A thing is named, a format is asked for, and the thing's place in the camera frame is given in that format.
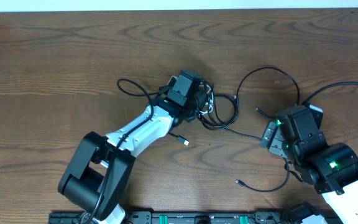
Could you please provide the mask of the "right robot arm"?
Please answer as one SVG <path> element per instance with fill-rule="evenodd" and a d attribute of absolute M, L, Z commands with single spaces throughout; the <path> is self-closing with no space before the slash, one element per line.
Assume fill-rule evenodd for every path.
<path fill-rule="evenodd" d="M 358 157 L 344 143 L 328 144 L 323 110 L 309 103 L 270 117 L 260 146 L 288 161 L 300 182 L 314 187 L 343 223 L 358 223 Z"/>

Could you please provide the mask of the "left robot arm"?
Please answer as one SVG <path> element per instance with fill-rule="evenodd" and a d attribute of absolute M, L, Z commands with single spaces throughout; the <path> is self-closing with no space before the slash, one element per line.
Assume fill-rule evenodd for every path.
<path fill-rule="evenodd" d="M 146 97 L 145 110 L 117 131 L 86 134 L 58 184 L 58 192 L 83 209 L 78 223 L 121 223 L 126 213 L 119 202 L 136 158 L 183 121 L 197 119 L 212 93 L 208 82 L 192 70 L 172 76 L 154 93 L 130 79 L 118 79 L 117 86 L 124 82 Z"/>

